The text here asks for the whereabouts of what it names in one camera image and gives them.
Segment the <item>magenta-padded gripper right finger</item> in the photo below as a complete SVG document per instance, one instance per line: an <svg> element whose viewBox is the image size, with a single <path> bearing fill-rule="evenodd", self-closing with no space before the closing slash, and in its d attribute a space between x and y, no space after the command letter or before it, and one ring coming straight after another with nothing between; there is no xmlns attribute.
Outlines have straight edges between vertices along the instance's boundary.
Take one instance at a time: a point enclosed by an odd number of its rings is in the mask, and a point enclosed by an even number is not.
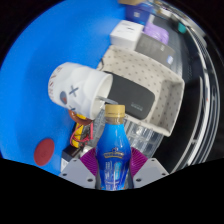
<svg viewBox="0 0 224 224"><path fill-rule="evenodd" d="M168 172L156 158L147 158L139 150L132 149L128 173L129 189L144 187L167 175Z"/></svg>

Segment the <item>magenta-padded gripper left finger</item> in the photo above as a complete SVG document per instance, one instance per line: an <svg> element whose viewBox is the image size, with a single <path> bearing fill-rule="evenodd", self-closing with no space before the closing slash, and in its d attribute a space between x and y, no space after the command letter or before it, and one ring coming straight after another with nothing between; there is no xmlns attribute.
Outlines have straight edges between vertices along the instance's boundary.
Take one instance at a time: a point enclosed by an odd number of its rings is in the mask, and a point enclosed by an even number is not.
<svg viewBox="0 0 224 224"><path fill-rule="evenodd" d="M89 150L80 159L71 159L59 176L78 186L96 189L99 185L99 177L95 149Z"/></svg>

